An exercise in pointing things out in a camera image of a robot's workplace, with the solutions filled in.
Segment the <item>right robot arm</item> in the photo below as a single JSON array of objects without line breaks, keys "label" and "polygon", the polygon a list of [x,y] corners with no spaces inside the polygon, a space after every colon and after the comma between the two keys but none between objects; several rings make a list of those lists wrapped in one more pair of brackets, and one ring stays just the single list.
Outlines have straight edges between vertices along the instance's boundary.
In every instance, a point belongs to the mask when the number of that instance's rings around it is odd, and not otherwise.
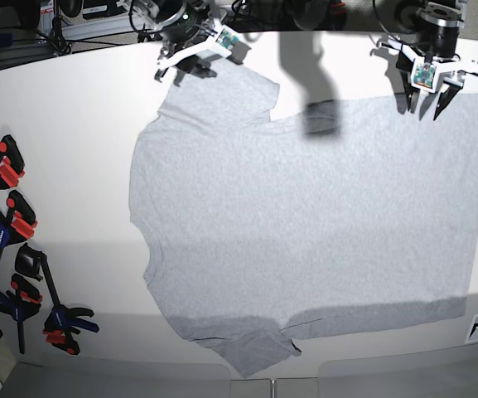
[{"label": "right robot arm", "polygon": [[217,76],[201,57],[215,44],[220,28],[207,2],[131,1],[128,19],[140,38],[162,43],[154,80],[160,82],[171,68],[201,79]]}]

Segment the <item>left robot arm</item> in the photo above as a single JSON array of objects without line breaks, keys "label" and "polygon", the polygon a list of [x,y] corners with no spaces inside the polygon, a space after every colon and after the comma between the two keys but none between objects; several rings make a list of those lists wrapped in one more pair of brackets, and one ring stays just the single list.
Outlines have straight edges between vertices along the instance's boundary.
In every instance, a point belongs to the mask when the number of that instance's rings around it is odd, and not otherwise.
[{"label": "left robot arm", "polygon": [[408,42],[384,29],[388,35],[379,47],[397,52],[395,67],[401,76],[407,111],[414,112],[421,93],[438,97],[433,118],[463,89],[469,71],[456,53],[460,30],[465,25],[465,1],[416,1],[414,32]]}]

